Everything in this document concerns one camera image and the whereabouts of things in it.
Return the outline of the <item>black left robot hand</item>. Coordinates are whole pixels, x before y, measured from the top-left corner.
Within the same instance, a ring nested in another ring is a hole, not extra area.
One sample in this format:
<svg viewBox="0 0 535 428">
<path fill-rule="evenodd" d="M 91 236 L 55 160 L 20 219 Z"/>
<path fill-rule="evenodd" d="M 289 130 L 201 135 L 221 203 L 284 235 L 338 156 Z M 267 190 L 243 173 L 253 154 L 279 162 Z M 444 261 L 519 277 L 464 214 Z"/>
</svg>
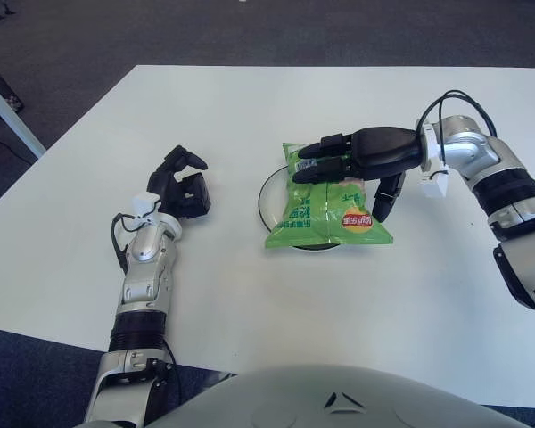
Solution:
<svg viewBox="0 0 535 428">
<path fill-rule="evenodd" d="M 177 181 L 176 173 L 186 167 L 198 169 L 199 172 Z M 202 171 L 207 168 L 208 165 L 203 159 L 181 145 L 169 152 L 151 174 L 146 188 L 149 193 L 160 196 L 159 212 L 177 219 L 206 215 L 211 202 Z"/>
</svg>

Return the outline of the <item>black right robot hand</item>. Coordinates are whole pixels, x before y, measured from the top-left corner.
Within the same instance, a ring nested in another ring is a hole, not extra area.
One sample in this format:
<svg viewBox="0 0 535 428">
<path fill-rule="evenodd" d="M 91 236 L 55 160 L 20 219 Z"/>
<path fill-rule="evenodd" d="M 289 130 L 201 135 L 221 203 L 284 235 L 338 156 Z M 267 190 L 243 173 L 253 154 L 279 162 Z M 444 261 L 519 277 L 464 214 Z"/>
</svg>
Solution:
<svg viewBox="0 0 535 428">
<path fill-rule="evenodd" d="M 413 129 L 374 127 L 325 136 L 301 148 L 298 157 L 315 164 L 293 174 L 297 184 L 378 180 L 372 215 L 383 222 L 400 195 L 406 172 L 421 165 L 423 149 Z"/>
</svg>

